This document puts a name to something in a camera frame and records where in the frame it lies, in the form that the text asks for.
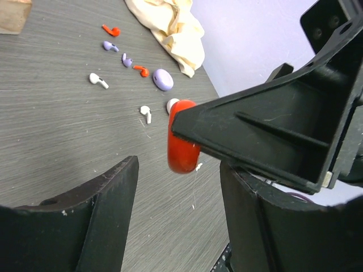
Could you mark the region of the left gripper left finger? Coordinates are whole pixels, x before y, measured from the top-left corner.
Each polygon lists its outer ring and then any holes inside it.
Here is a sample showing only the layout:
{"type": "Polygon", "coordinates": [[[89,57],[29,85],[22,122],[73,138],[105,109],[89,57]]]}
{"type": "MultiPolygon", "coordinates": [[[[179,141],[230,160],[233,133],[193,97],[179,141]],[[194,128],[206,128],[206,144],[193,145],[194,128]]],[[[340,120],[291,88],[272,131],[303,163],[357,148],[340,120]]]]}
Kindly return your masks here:
{"type": "Polygon", "coordinates": [[[2,271],[120,271],[136,156],[37,206],[1,207],[2,271]]]}

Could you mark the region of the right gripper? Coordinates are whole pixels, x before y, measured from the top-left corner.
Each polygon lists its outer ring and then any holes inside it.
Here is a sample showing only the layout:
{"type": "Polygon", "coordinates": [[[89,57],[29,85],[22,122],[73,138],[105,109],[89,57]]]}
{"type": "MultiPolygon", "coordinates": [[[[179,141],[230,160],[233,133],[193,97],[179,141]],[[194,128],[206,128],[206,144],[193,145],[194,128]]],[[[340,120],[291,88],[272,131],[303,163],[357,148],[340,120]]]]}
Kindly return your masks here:
{"type": "Polygon", "coordinates": [[[300,18],[300,25],[318,53],[334,30],[362,13],[362,0],[318,0],[300,18]]]}

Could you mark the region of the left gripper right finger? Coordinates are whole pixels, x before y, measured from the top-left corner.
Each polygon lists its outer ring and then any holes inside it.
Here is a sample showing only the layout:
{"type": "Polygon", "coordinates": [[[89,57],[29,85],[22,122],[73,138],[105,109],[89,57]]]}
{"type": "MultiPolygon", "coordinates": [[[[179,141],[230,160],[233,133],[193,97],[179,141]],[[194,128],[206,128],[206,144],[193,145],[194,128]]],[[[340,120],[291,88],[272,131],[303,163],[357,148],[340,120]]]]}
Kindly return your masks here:
{"type": "Polygon", "coordinates": [[[362,270],[362,197],[304,202],[227,163],[220,179],[234,271],[362,270]]]}

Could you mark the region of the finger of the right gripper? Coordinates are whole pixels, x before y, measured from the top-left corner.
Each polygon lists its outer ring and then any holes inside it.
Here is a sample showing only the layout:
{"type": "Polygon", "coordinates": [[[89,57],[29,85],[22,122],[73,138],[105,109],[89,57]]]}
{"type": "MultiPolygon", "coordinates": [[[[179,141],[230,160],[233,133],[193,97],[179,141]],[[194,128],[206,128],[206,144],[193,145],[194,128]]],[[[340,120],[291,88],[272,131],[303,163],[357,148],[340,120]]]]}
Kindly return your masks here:
{"type": "Polygon", "coordinates": [[[175,115],[172,133],[305,193],[347,176],[362,141],[362,17],[299,70],[175,115]]]}

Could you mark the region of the orange earbud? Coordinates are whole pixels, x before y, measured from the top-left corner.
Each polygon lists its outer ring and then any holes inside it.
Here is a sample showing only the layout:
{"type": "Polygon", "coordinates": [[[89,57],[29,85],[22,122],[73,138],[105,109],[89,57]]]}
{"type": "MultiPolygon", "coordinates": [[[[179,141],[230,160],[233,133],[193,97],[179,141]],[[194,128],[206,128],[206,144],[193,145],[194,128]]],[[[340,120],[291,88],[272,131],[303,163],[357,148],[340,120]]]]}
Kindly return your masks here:
{"type": "Polygon", "coordinates": [[[147,78],[150,75],[149,70],[144,66],[134,65],[133,69],[138,70],[140,72],[140,76],[142,76],[143,78],[147,78]]]}
{"type": "Polygon", "coordinates": [[[103,24],[102,28],[111,36],[118,37],[121,34],[119,27],[109,28],[107,25],[103,24]]]}

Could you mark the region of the orange charging case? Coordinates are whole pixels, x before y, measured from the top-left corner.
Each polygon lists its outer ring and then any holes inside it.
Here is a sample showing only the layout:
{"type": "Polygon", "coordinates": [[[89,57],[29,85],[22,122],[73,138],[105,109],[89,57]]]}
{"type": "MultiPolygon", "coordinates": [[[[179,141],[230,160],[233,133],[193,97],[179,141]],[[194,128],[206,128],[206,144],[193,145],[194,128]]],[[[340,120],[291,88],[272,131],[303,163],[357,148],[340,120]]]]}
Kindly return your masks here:
{"type": "Polygon", "coordinates": [[[196,103],[192,100],[178,100],[173,105],[169,104],[167,160],[169,168],[175,173],[191,173],[198,163],[200,146],[178,138],[171,131],[175,115],[194,106],[196,103]]]}

